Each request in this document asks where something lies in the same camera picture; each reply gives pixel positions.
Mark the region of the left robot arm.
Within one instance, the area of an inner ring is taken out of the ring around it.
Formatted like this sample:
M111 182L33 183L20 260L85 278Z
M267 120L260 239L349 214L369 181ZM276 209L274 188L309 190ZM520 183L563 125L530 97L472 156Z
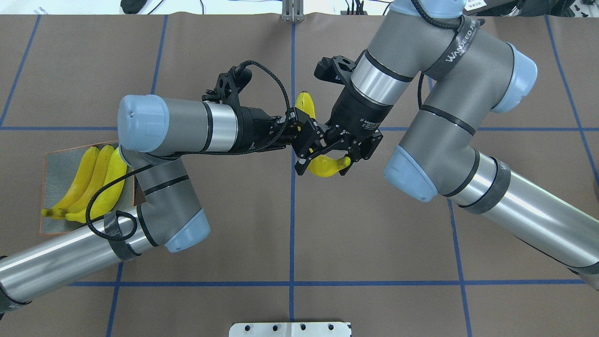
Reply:
M84 225L1 259L1 312L79 281L152 247L179 252L203 241L207 216L182 156L245 155L299 146L316 126L297 107L282 117L244 107L237 94L210 90L200 102L127 95L118 108L120 158L131 167L144 202L92 215L99 196L84 205Z

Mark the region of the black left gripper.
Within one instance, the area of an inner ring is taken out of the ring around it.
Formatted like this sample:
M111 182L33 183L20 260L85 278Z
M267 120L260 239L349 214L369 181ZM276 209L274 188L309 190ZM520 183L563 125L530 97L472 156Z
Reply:
M237 152L254 151L269 143L282 130L284 117L271 117L265 111L252 107L237 107ZM301 130L317 132L315 108L290 108L286 111L286 134L298 134ZM309 136L298 134L283 137L291 145L297 157L305 157L309 149Z

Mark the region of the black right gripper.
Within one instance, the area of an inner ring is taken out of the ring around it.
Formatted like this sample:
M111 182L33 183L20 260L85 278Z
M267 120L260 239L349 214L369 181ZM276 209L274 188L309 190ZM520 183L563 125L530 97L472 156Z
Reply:
M387 117L393 105L380 105L362 96L356 89L346 86L332 107L328 121L328 143L334 144L341 139L344 141L337 147L345 151L342 158L343 168L338 174L344 176L351 166L364 158L361 142L372 136ZM317 132L301 130L298 134L309 136L309 149L305 157L297 157L294 164L296 173L301 176L308 165L318 155L323 153L325 146L321 143L325 131L317 124Z

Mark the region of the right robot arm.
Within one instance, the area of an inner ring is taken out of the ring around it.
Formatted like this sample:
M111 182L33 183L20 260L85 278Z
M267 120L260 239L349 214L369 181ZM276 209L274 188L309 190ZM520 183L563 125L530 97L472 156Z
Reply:
M343 86L313 153L296 150L297 172L329 151L368 159L379 126L417 74L435 85L384 170L393 186L428 202L436 195L496 223L598 288L598 220L482 154L470 141L490 112L515 108L537 66L464 15L464 0L396 0L357 60L322 58L314 76Z

